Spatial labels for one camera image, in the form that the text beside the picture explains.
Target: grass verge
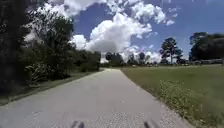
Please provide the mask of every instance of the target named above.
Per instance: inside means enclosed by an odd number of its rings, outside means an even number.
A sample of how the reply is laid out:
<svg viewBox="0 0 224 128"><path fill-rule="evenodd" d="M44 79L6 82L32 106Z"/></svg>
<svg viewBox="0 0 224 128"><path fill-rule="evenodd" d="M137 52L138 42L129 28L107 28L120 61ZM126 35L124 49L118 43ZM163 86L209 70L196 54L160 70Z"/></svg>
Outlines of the grass verge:
<svg viewBox="0 0 224 128"><path fill-rule="evenodd" d="M223 66L122 71L197 128L224 127Z"/></svg>
<svg viewBox="0 0 224 128"><path fill-rule="evenodd" d="M38 84L37 86L32 86L31 88L26 89L26 90L20 92L19 94L11 94L9 96L1 96L0 97L0 106L8 104L9 102L12 102L12 101L21 99L23 97L27 97L27 96L36 94L40 91L44 91L44 90L47 90L47 89L50 89L50 88L53 88L53 87L56 87L56 86L59 86L59 85L63 85L65 83L68 83L68 82L71 82L73 80L82 78L82 77L90 75L92 73L94 73L94 72L72 73L71 77L68 77L66 79L46 81L46 82Z"/></svg>

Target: trees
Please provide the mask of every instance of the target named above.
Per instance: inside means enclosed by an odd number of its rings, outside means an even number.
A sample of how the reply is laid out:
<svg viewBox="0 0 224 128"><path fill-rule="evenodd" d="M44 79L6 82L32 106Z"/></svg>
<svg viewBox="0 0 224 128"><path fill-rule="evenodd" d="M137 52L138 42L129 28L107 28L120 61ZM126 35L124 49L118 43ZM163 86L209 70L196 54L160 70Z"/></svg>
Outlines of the trees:
<svg viewBox="0 0 224 128"><path fill-rule="evenodd" d="M192 44L189 60L221 59L224 57L223 34L194 33L190 40Z"/></svg>
<svg viewBox="0 0 224 128"><path fill-rule="evenodd" d="M141 52L139 53L139 65L145 64L145 53Z"/></svg>
<svg viewBox="0 0 224 128"><path fill-rule="evenodd" d="M134 54L131 54L131 55L128 56L127 64L129 66L137 65L138 64L138 62L135 60Z"/></svg>
<svg viewBox="0 0 224 128"><path fill-rule="evenodd" d="M109 61L109 65L113 67L122 66L124 60L119 53L106 53L106 59Z"/></svg>
<svg viewBox="0 0 224 128"><path fill-rule="evenodd" d="M14 85L26 85L27 74L20 61L21 47L29 22L28 0L0 1L0 93L10 92Z"/></svg>
<svg viewBox="0 0 224 128"><path fill-rule="evenodd" d="M174 38L167 38L162 44L162 49L160 50L160 54L162 58L166 59L170 57L171 64L173 64L173 59L177 56L181 56L182 51L177 47L177 42Z"/></svg>
<svg viewBox="0 0 224 128"><path fill-rule="evenodd" d="M58 79L67 76L72 64L69 52L72 46L68 43L73 32L72 20L50 11L34 12L33 16L32 29L43 45L41 61L49 67L48 77Z"/></svg>

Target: paved path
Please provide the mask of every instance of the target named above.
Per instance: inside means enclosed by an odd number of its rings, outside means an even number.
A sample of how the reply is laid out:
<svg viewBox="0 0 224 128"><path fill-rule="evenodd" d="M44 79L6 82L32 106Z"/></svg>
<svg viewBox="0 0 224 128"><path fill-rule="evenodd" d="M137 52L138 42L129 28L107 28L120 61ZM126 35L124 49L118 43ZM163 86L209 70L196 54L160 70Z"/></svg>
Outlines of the paved path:
<svg viewBox="0 0 224 128"><path fill-rule="evenodd" d="M0 107L0 128L189 128L120 70L107 69Z"/></svg>

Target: bush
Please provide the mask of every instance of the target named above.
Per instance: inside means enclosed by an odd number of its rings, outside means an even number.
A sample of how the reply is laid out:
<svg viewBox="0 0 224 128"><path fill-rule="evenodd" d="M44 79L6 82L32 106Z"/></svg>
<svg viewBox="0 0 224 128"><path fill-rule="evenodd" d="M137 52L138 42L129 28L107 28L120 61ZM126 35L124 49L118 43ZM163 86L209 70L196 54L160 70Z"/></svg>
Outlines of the bush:
<svg viewBox="0 0 224 128"><path fill-rule="evenodd" d="M37 84L48 80L51 69L43 62L36 62L30 66L26 66L26 71L29 73L29 83Z"/></svg>

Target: blue sky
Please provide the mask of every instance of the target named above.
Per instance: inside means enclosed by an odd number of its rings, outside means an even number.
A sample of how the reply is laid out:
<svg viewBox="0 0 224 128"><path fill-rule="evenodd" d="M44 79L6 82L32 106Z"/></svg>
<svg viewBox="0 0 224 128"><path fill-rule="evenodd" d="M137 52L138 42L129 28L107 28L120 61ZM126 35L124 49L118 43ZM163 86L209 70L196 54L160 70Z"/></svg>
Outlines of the blue sky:
<svg viewBox="0 0 224 128"><path fill-rule="evenodd" d="M191 48L189 37L194 32L224 33L223 0L50 2L55 3L56 10L62 14L73 15L75 33L72 41L80 49L120 52L124 57L127 53L141 51L159 57L157 53L163 40L174 37L187 58Z"/></svg>

